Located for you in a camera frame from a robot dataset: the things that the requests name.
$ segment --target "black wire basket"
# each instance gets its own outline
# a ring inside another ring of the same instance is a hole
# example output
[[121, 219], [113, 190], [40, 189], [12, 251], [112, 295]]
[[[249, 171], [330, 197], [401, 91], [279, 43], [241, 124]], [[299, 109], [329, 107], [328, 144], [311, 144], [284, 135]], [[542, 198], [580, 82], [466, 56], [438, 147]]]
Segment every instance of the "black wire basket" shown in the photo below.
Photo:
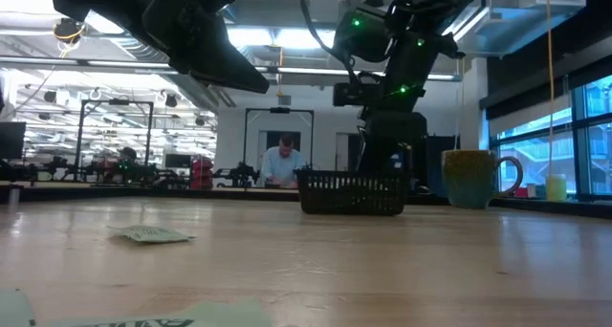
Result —
[[405, 175], [326, 170], [297, 170], [295, 175], [305, 213], [393, 216], [404, 211]]

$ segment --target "red object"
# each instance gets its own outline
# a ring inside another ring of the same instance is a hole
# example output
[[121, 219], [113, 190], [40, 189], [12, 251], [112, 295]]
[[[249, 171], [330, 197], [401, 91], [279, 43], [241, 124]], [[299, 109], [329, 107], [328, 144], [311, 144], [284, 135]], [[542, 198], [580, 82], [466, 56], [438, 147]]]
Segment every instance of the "red object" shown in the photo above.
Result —
[[191, 163], [191, 189], [212, 189], [212, 160], [203, 157]]
[[516, 189], [516, 193], [514, 194], [514, 197], [516, 198], [527, 198], [527, 188], [517, 188]]

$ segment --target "green ceramic mug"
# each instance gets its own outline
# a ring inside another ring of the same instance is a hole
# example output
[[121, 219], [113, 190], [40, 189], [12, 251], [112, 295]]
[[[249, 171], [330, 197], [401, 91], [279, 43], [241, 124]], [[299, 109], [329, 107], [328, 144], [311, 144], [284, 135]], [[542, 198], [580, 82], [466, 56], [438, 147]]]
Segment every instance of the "green ceramic mug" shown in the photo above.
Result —
[[[516, 166], [516, 182], [510, 189], [494, 192], [497, 167], [510, 161]], [[487, 150], [450, 150], [442, 154], [444, 184], [448, 200], [454, 207], [486, 208], [494, 196], [507, 196], [516, 191], [523, 181], [523, 166], [514, 157], [497, 160]]]

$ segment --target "paper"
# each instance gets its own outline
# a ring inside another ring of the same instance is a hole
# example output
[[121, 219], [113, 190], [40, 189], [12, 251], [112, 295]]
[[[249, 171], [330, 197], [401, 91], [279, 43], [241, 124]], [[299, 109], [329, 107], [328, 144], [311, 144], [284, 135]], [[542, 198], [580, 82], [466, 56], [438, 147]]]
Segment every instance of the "paper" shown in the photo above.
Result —
[[49, 327], [271, 327], [271, 320], [254, 302], [200, 303], [168, 316], [81, 319], [52, 323]]
[[193, 238], [181, 234], [179, 231], [173, 229], [166, 229], [160, 227], [148, 227], [148, 226], [132, 226], [128, 228], [113, 228], [117, 234], [126, 236], [136, 242], [148, 242], [148, 243], [168, 243], [168, 242], [181, 242], [188, 241]]
[[32, 327], [36, 325], [28, 298], [16, 289], [0, 289], [0, 325]]

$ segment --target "desk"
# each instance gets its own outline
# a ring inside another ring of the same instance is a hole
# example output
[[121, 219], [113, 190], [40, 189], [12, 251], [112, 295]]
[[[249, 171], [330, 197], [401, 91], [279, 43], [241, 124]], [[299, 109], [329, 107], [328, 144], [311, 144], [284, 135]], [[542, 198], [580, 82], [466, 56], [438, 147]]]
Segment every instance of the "desk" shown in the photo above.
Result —
[[[138, 246], [105, 226], [197, 236]], [[612, 224], [492, 208], [304, 215], [298, 203], [117, 198], [0, 214], [0, 287], [38, 322], [261, 302], [277, 327], [612, 325]]]
[[[245, 191], [245, 188], [235, 188], [235, 187], [215, 187], [212, 190], [222, 191], [222, 192], [241, 192]], [[296, 194], [297, 189], [281, 189], [281, 188], [247, 188], [247, 192], [258, 192], [258, 193], [287, 193], [287, 194]]]

